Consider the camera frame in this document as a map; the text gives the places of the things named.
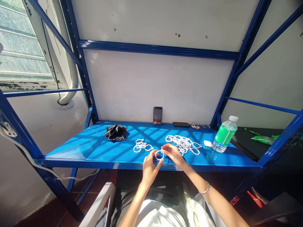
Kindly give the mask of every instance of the woman's right hand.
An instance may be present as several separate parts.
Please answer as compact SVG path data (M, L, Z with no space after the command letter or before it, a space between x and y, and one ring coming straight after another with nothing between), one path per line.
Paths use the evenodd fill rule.
M169 156L172 159L172 161L176 163L179 167L181 167L182 164L185 163L185 160L180 154L180 151L174 145L167 143L163 145L161 149L164 151L164 154Z

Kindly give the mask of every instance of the window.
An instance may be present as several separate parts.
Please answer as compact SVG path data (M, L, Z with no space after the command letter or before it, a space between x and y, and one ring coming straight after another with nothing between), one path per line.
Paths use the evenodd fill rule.
M50 55L51 41L47 40L46 27L33 10L28 17L22 0L0 0L0 88L3 92L52 90L67 88L65 79L58 84L57 74Z

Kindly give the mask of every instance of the silver bracelet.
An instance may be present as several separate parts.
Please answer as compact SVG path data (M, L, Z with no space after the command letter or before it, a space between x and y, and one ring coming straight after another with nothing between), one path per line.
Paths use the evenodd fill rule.
M208 191L209 191L209 189L210 189L210 187L211 187L211 185L209 184L209 182L208 182L208 181L206 181L206 183L208 183L208 188L206 189L206 191L205 191L205 192L200 192L202 195L203 195L203 194L205 194L206 192L208 192Z

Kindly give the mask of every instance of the water bottle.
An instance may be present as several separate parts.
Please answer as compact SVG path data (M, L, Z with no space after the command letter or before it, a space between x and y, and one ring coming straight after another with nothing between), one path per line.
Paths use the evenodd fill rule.
M214 150L220 153L223 153L225 151L227 145L238 129L236 123L238 119L238 117L230 116L228 121L222 123L214 139L214 142L212 143Z

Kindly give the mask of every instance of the white wall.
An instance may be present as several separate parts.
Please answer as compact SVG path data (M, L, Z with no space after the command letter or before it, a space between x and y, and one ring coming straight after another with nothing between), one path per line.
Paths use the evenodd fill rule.
M9 98L9 102L41 149L48 153L83 130L87 105L81 92L71 109L61 110L50 103L58 94ZM0 136L0 225L12 226L55 197L20 151ZM71 169L54 168L63 177ZM81 169L78 177L92 170Z
M248 58L302 4L297 0L272 1ZM238 78L231 97L280 106L303 108L303 15L299 17ZM245 127L284 129L295 115L229 100L222 121L239 117Z
M74 0L82 39L239 51L254 1ZM210 124L233 61L86 50L100 119Z

